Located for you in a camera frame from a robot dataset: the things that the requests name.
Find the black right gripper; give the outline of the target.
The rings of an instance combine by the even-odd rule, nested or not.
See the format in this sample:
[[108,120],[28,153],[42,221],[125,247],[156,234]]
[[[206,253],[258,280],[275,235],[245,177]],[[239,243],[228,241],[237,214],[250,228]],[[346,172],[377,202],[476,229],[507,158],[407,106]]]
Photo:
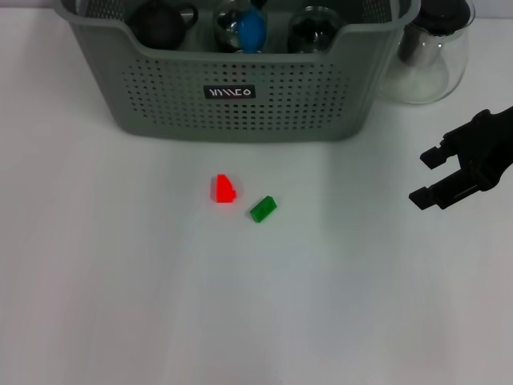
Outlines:
[[513,165],[513,107],[496,114],[488,109],[479,112],[469,123],[445,134],[438,147],[426,150],[419,159],[435,169],[452,156],[458,157],[460,170],[409,195],[421,210],[434,205],[446,209],[500,182]]

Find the grey-green perforated storage bin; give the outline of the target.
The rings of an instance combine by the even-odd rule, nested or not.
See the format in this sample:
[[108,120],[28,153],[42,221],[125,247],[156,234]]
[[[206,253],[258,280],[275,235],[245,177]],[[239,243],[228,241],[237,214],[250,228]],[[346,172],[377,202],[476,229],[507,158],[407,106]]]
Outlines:
[[[134,36],[128,19],[149,0],[53,0],[125,132],[172,140],[279,143],[343,140],[358,132],[405,26],[421,0],[267,0],[268,36],[254,55],[222,53],[213,18],[223,0],[191,3],[196,24],[173,51]],[[292,17],[324,6],[343,21],[329,48],[289,53]]]

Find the glass teacup with black sleeve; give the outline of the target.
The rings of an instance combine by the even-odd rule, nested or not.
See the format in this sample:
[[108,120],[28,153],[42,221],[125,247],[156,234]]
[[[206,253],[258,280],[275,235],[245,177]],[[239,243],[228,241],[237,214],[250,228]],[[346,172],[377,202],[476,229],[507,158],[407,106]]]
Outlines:
[[[239,17],[251,8],[255,7],[252,6],[250,0],[222,0],[216,8],[212,18],[212,24],[216,44],[221,52],[244,53],[240,49],[236,28],[238,26]],[[263,8],[260,12],[264,15],[266,21]]]
[[290,54],[325,51],[346,25],[341,15],[325,6],[306,6],[290,19],[287,48]]

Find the blue square plate brick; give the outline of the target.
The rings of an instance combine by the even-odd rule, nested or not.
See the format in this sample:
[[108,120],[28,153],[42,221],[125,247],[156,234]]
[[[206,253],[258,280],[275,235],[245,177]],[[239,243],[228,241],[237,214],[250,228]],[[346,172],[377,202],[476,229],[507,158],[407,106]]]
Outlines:
[[257,8],[251,8],[239,17],[236,30],[244,53],[257,53],[264,46],[267,26],[264,15]]

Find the glass carafe with black lid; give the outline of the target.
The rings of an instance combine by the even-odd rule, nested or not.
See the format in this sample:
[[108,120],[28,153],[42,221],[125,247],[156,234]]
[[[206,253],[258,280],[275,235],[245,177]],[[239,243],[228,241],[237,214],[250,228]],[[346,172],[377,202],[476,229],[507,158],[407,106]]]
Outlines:
[[421,0],[382,80],[382,98],[430,104],[452,93],[467,67],[468,30],[474,19],[472,0]]

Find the green rectangular brick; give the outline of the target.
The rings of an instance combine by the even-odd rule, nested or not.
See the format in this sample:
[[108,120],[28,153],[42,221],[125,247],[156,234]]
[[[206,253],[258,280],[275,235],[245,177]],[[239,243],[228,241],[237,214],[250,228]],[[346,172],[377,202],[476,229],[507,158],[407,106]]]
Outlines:
[[256,223],[261,223],[276,208],[275,200],[271,196],[266,196],[250,210],[250,216]]

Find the black ceramic teapot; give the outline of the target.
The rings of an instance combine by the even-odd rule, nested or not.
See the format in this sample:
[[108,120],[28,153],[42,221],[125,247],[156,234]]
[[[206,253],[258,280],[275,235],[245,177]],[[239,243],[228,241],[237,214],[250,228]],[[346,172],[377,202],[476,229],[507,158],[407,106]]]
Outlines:
[[170,6],[164,0],[147,0],[131,14],[127,25],[144,46],[173,51],[198,18],[198,9],[190,2]]

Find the tall red wedge brick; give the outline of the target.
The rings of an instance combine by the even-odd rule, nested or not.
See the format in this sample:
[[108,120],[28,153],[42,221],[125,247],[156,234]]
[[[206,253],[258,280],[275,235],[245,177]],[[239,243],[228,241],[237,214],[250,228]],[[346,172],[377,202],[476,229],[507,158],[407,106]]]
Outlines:
[[237,198],[237,191],[225,174],[217,174],[212,178],[210,194],[217,204],[231,204]]

